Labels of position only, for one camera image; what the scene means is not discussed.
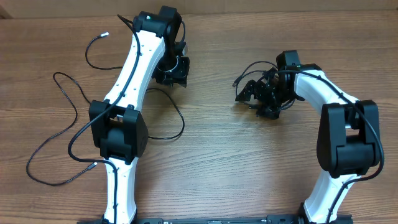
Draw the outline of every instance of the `wooden table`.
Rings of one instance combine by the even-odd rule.
[[[347,93],[379,106],[385,169],[355,184],[340,208],[356,223],[398,219],[398,13],[299,12],[183,17],[191,60],[188,87],[168,91],[186,129],[176,141],[149,141],[136,174],[139,218],[263,217],[295,213],[318,178],[315,146],[319,115],[296,102],[280,119],[257,118],[234,101],[234,79],[256,60],[297,49]],[[131,33],[117,17],[0,20],[0,223],[76,223],[99,218],[106,207],[103,165],[76,181],[49,187],[29,179],[25,164],[49,136],[68,126],[74,111],[52,80],[76,78],[88,98],[102,100],[124,63]],[[259,65],[255,68],[268,68]],[[67,154],[70,138],[88,122],[88,104],[59,77],[79,110],[77,124],[40,151],[32,173],[65,180],[87,164]],[[154,81],[150,86],[158,86]],[[153,136],[178,133],[181,121],[164,95],[146,94],[142,114]],[[87,130],[74,145],[80,157],[99,158]]]

